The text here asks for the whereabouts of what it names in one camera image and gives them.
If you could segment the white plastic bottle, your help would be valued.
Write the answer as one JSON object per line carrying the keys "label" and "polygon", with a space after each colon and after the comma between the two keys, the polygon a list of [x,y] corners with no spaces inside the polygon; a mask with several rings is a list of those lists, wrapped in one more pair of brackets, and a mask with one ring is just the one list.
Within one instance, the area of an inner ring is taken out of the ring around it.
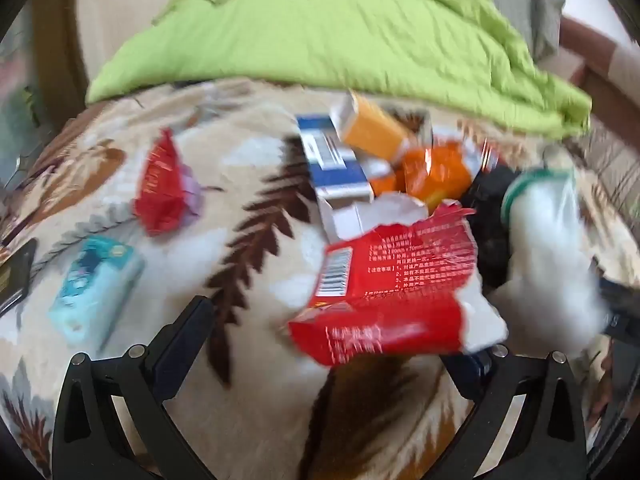
{"label": "white plastic bottle", "polygon": [[489,301],[508,324],[511,351],[576,358],[604,330],[608,309],[585,252],[574,174],[523,172],[506,190],[501,220],[511,258]]}

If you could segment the black plastic bag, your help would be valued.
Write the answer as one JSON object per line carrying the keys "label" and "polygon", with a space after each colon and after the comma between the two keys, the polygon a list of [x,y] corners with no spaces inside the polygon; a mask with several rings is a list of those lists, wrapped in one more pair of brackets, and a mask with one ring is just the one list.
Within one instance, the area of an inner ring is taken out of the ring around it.
{"label": "black plastic bag", "polygon": [[460,198],[463,207],[474,214],[468,217],[477,246],[477,269],[485,292],[506,282],[511,257],[509,231],[501,220],[503,197],[510,184],[520,175],[508,166],[498,165],[489,172],[481,171]]}

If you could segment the red torn paper box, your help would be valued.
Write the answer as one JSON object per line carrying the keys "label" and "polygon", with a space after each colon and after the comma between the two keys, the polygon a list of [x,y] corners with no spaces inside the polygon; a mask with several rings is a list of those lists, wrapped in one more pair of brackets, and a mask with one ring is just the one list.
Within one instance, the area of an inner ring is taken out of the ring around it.
{"label": "red torn paper box", "polygon": [[485,298],[471,209],[378,226],[326,248],[305,310],[288,321],[297,349],[325,366],[360,354],[474,353],[508,336]]}

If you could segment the orange foil snack wrapper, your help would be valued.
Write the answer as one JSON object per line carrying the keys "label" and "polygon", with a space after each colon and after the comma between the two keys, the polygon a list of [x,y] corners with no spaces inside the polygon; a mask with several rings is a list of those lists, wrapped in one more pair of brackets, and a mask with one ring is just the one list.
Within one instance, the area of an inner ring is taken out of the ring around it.
{"label": "orange foil snack wrapper", "polygon": [[444,200],[461,198],[479,174],[500,162],[499,152],[487,142],[450,140],[412,148],[387,176],[369,183],[375,196],[404,193],[433,212]]}

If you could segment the red purple candy wrapper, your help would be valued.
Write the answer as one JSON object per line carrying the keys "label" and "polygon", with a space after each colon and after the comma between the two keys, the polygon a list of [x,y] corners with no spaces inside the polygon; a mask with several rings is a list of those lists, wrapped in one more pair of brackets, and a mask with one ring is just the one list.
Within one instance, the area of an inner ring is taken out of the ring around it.
{"label": "red purple candy wrapper", "polygon": [[146,234],[160,236],[192,223],[202,207],[202,188],[182,161],[171,128],[163,128],[146,159],[134,214]]}

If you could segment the blue white medicine box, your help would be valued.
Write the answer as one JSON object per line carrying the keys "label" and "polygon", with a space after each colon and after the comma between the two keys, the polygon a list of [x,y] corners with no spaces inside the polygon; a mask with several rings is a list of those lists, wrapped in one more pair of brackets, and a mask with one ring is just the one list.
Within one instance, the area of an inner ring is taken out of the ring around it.
{"label": "blue white medicine box", "polygon": [[362,161],[337,139],[328,116],[303,115],[296,120],[320,219],[331,244],[354,240],[378,226],[411,226],[428,218],[428,209],[404,193],[374,196]]}

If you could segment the orange ointment box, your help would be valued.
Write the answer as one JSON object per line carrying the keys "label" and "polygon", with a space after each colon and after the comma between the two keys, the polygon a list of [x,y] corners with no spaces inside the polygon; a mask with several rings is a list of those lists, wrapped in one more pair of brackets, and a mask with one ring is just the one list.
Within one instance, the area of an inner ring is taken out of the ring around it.
{"label": "orange ointment box", "polygon": [[330,118],[342,143],[392,164],[416,146],[416,139],[406,127],[355,92],[348,92],[331,108]]}

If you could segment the light blue tissue pack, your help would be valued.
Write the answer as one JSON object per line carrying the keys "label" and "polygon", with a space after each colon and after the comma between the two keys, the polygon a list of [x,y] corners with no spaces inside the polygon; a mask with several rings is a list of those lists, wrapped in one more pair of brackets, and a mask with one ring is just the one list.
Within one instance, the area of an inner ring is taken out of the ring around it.
{"label": "light blue tissue pack", "polygon": [[93,235],[84,241],[49,309],[70,347],[104,347],[144,266],[142,255],[118,240]]}

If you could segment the black smartphone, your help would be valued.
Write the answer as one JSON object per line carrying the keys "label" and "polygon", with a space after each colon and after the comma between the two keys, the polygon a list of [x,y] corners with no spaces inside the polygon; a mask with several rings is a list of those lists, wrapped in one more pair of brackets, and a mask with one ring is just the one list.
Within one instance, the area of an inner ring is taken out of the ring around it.
{"label": "black smartphone", "polygon": [[6,315],[29,294],[32,263],[38,240],[31,238],[0,268],[0,316]]}

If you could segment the brown padded headboard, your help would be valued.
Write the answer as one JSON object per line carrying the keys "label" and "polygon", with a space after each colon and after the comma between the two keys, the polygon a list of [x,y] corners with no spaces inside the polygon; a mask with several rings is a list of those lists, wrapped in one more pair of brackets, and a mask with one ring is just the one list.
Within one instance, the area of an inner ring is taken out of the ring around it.
{"label": "brown padded headboard", "polygon": [[538,67],[591,96],[592,114],[623,141],[639,146],[639,47],[620,44],[564,16],[560,46]]}

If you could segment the leaf pattern fleece blanket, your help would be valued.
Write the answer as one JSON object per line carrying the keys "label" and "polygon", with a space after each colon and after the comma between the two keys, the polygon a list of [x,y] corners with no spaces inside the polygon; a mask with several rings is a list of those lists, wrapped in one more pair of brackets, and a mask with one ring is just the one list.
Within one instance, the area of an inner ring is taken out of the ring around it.
{"label": "leaf pattern fleece blanket", "polygon": [[[2,477],[52,474],[54,416],[73,355],[47,312],[92,232],[139,246],[148,264],[108,354],[151,339],[197,294],[226,320],[205,335],[168,411],[221,479],[416,479],[430,474],[471,404],[432,356],[386,358],[332,373],[280,332],[308,297],[326,240],[294,113],[324,112],[329,91],[231,79],[161,86],[90,107],[66,127],[59,170],[25,194],[36,215],[35,281],[1,322]],[[167,240],[131,217],[145,153],[174,119],[203,180],[204,216]]]}

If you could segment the grey quilted pillow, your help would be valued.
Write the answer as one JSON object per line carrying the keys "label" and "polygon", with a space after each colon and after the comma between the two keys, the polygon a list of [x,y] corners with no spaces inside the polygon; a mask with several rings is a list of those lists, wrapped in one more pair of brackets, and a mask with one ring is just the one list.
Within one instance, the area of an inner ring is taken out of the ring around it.
{"label": "grey quilted pillow", "polygon": [[524,38],[535,62],[554,55],[560,46],[566,0],[492,0]]}

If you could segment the green quilt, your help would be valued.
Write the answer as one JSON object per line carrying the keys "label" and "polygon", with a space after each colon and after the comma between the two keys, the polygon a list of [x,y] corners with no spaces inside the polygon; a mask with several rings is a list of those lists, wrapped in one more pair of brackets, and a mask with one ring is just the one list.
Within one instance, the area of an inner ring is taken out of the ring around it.
{"label": "green quilt", "polygon": [[231,77],[419,99],[553,139],[583,133],[592,107],[492,0],[169,0],[86,99]]}

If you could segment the wooden glass door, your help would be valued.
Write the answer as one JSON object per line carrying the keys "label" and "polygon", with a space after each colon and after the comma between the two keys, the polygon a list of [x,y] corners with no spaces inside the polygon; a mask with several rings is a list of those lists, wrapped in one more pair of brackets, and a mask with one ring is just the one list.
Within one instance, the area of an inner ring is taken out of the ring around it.
{"label": "wooden glass door", "polygon": [[3,192],[85,109],[87,87],[76,0],[1,0]]}

